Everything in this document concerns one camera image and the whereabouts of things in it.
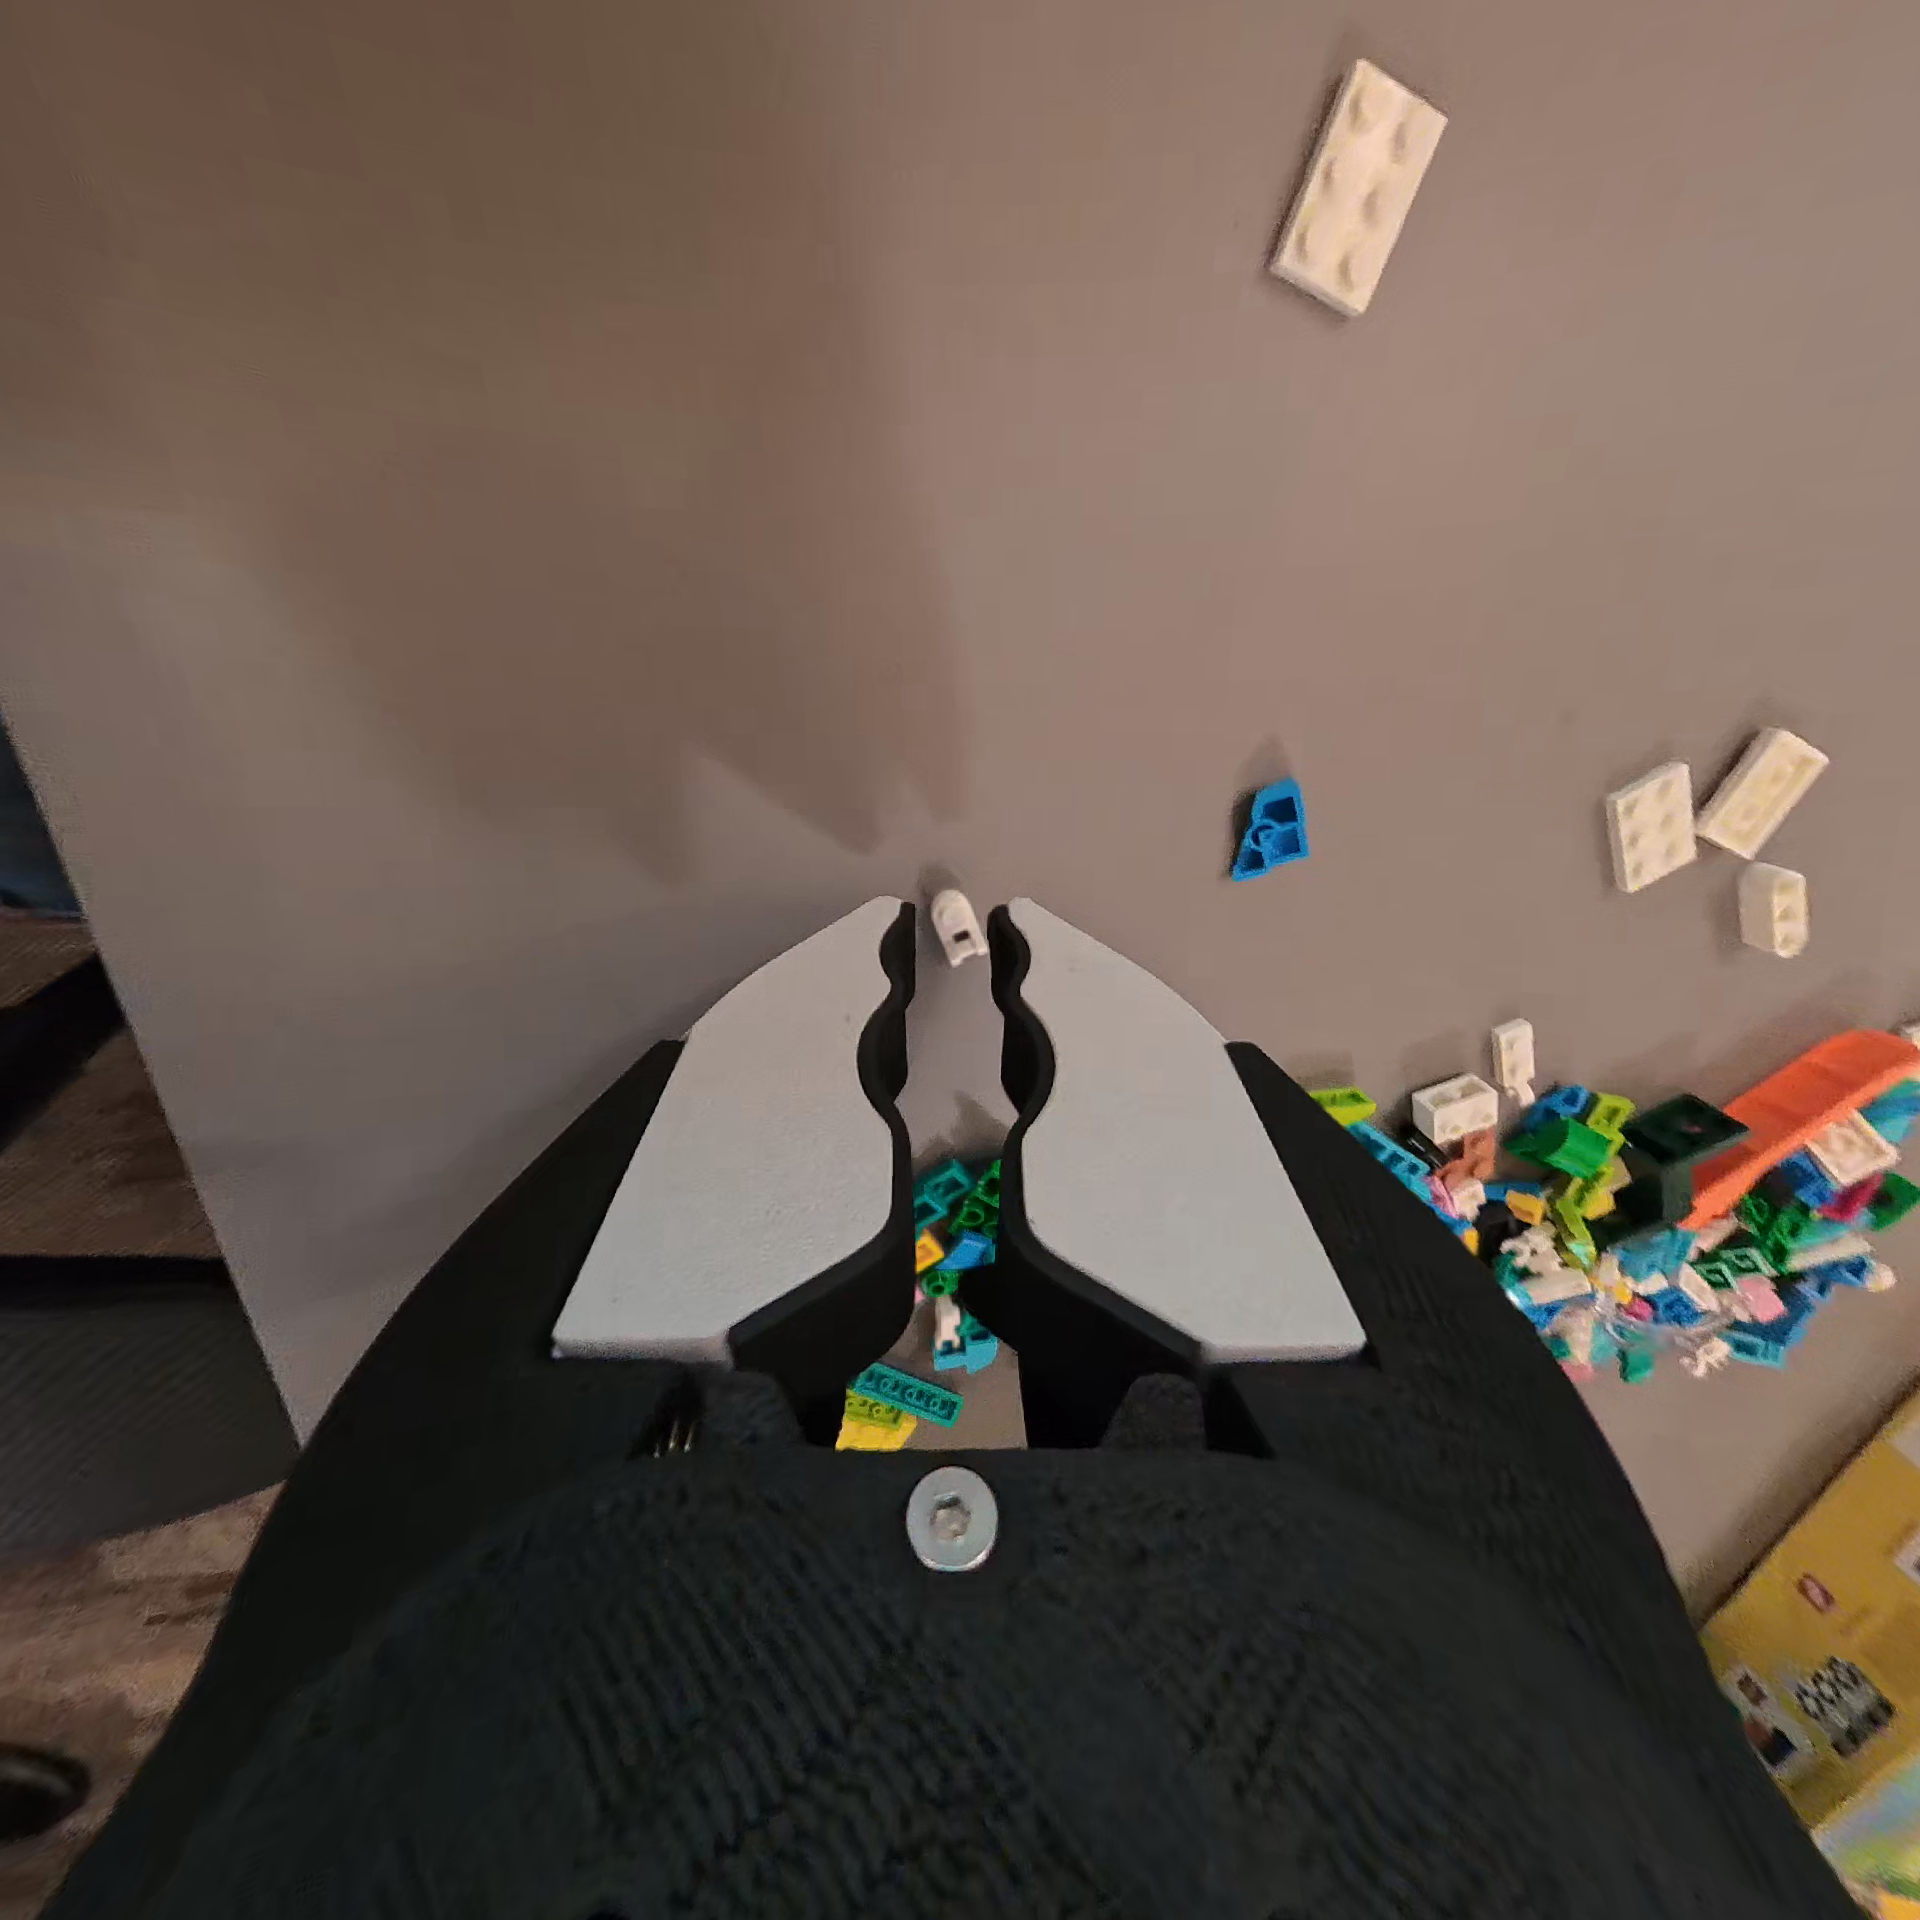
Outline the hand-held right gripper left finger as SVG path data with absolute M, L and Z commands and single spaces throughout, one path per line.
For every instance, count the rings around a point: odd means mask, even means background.
M 551 1327 L 571 1361 L 732 1361 L 749 1323 L 893 1219 L 896 1095 L 860 1043 L 893 993 L 873 899 L 749 973 L 691 1022 Z

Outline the yellow lego box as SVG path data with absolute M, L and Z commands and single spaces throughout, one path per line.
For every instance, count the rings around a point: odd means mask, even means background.
M 1868 1917 L 1916 1917 L 1916 1398 L 1704 1624 L 1762 1771 Z

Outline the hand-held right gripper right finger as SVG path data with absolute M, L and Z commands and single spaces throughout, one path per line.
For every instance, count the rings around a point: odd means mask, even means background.
M 1033 899 L 994 920 L 1003 1083 L 985 1323 L 1024 1367 L 1335 1361 L 1357 1314 L 1229 1040 Z

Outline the square white lego plate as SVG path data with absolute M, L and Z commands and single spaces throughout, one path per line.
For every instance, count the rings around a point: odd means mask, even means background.
M 1619 895 L 1645 891 L 1698 859 L 1687 760 L 1667 760 L 1607 794 L 1600 816 Z

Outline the long white lego plate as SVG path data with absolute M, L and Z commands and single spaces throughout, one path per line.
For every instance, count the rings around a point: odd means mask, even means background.
M 1373 59 L 1347 72 L 1268 274 L 1355 320 L 1367 312 L 1447 115 Z

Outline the pile of colourful lego bricks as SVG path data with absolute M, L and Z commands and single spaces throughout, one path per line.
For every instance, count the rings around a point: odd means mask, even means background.
M 1533 1098 L 1533 1024 L 1495 1028 L 1502 1083 L 1458 1075 L 1412 1095 L 1387 1133 L 1357 1086 L 1310 1100 L 1385 1183 L 1475 1256 L 1572 1378 L 1607 1357 L 1650 1378 L 1659 1338 L 1693 1371 L 1785 1357 L 1833 1287 L 1881 1287 L 1868 1233 L 1916 1209 L 1901 1177 L 1916 1077 L 1872 1098 L 1772 1166 L 1734 1210 L 1683 1228 L 1693 1169 L 1743 1137 L 1726 1108 L 1676 1095 L 1637 1108 L 1555 1083 Z

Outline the orange lego plate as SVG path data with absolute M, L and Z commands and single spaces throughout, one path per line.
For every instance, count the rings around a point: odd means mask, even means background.
M 1743 1137 L 1693 1169 L 1693 1210 L 1683 1228 L 1734 1210 L 1772 1166 L 1906 1077 L 1916 1077 L 1916 1046 L 1895 1032 L 1847 1028 L 1817 1043 L 1734 1098 L 1726 1118 Z

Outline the blue lego piece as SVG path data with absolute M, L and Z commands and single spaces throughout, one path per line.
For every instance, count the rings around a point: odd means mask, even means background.
M 1297 778 L 1249 791 L 1239 820 L 1240 836 L 1229 865 L 1231 883 L 1257 883 L 1310 859 L 1310 816 Z

